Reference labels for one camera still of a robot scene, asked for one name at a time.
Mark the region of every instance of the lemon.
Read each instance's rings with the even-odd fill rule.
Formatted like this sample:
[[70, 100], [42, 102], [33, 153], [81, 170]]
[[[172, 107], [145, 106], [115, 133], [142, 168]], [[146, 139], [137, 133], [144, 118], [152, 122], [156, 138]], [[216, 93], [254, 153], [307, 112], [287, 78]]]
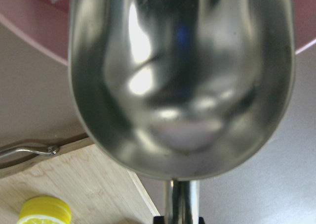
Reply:
[[54, 197], [36, 197], [26, 201], [16, 224], [70, 224], [69, 206]]

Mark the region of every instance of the cutting board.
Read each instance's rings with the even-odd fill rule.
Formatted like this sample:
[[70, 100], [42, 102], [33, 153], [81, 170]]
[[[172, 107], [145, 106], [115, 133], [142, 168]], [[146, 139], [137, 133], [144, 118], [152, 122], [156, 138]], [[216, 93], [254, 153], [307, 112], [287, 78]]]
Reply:
[[41, 195], [64, 200], [72, 224], [150, 224], [159, 215], [137, 175], [95, 145], [0, 179], [0, 223], [16, 223], [22, 204]]

